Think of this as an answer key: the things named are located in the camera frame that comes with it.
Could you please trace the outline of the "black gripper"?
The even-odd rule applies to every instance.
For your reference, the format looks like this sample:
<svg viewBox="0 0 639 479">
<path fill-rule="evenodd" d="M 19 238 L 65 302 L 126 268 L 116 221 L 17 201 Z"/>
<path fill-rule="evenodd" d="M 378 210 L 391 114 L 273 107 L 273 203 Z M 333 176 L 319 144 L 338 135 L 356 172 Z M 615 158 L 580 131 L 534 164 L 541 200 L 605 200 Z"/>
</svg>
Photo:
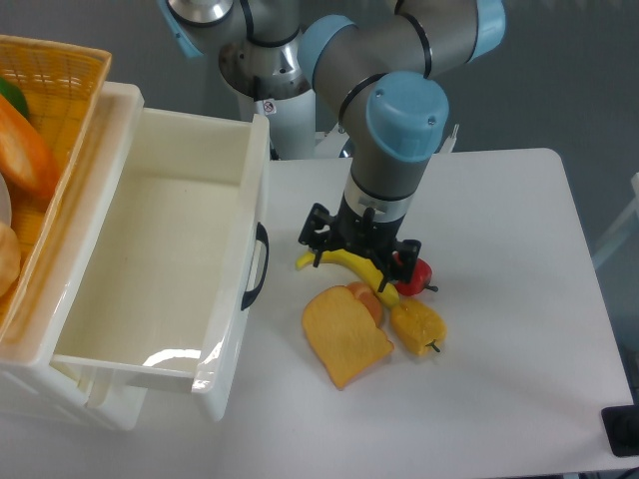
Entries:
<svg viewBox="0 0 639 479">
<path fill-rule="evenodd" d="M 304 222 L 298 242 L 312 253 L 313 267 L 320 265 L 326 251 L 343 248 L 374 261 L 382 277 L 377 287 L 384 292 L 393 281 L 409 282 L 421 250 L 417 239 L 396 239 L 403 217 L 381 222 L 364 209 L 357 213 L 342 197 L 336 217 L 320 203 L 315 203 Z"/>
</svg>

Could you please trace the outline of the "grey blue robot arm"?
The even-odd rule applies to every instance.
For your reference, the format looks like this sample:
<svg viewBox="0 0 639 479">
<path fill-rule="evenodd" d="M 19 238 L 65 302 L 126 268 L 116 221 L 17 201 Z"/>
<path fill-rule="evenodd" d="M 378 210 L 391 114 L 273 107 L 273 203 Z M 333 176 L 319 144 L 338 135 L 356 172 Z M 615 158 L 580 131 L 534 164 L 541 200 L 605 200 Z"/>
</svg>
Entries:
<svg viewBox="0 0 639 479">
<path fill-rule="evenodd" d="M 241 112 L 271 123 L 281 159 L 316 146 L 322 99 L 354 146 L 339 210 L 312 207 L 300 242 L 315 259 L 345 249 L 380 271 L 376 286 L 407 282 L 420 244 L 397 232 L 449 112 L 435 77 L 502 41 L 499 1 L 398 1 L 392 17 L 361 28 L 341 15 L 304 26 L 298 1 L 163 1 L 160 10 L 184 54 L 218 55 Z"/>
</svg>

